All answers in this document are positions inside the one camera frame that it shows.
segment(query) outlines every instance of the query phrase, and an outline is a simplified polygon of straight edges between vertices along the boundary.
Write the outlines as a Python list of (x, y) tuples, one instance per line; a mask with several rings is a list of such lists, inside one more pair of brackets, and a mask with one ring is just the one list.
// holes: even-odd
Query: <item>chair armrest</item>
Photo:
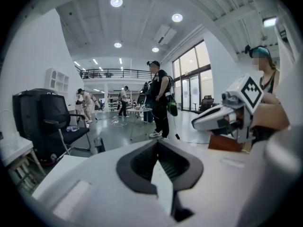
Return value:
[(43, 120), (44, 123), (48, 123), (48, 124), (51, 124), (53, 126), (55, 126), (57, 129), (59, 129), (59, 122), (56, 121), (56, 120), (49, 120), (49, 119), (44, 119)]
[(74, 116), (74, 117), (81, 117), (83, 120), (85, 120), (85, 116), (82, 114), (75, 114), (75, 113), (70, 113), (70, 116)]

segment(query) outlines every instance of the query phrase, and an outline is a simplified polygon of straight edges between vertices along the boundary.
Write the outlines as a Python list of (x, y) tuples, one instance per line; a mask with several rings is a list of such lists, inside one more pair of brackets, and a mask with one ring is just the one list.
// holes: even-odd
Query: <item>white sneaker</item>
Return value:
[(161, 132), (158, 133), (158, 132), (154, 131), (153, 133), (150, 134), (150, 137), (151, 138), (156, 138), (158, 136), (161, 136), (161, 134), (162, 134)]

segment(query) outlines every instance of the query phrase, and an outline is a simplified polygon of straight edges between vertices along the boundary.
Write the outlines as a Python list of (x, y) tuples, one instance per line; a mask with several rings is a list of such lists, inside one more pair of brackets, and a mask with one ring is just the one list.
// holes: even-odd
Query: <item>black t-shirt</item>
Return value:
[[(159, 95), (160, 89), (161, 89), (161, 83), (162, 83), (162, 78), (167, 77), (167, 74), (164, 70), (160, 70), (156, 73), (152, 80), (151, 88), (150, 88), (150, 95), (152, 101), (156, 100), (156, 96)], [(163, 95), (160, 100), (165, 100), (165, 96)]]

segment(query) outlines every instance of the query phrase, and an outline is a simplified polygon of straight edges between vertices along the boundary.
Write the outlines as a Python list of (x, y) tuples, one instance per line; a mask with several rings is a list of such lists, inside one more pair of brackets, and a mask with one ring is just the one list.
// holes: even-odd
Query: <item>tank top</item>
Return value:
[[(275, 82), (275, 73), (272, 74), (270, 80), (265, 84), (262, 85), (262, 80), (264, 78), (260, 78), (260, 87), (263, 89), (264, 92), (273, 93), (274, 90), (274, 82)], [(277, 130), (263, 127), (263, 126), (256, 126), (254, 127), (253, 136), (256, 138), (252, 141), (252, 144), (261, 141), (261, 140), (268, 140)]]

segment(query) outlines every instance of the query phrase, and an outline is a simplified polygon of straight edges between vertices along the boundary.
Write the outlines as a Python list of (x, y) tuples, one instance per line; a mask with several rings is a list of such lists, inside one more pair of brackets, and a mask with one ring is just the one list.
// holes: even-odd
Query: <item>black pants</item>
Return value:
[(122, 112), (123, 112), (123, 115), (126, 116), (126, 104), (127, 104), (127, 102), (121, 101), (121, 104), (122, 104), (122, 107), (120, 109), (119, 116), (122, 116)]
[(167, 102), (154, 101), (152, 103), (152, 114), (156, 123), (156, 132), (162, 131), (162, 137), (167, 137), (169, 134), (169, 120), (167, 118)]

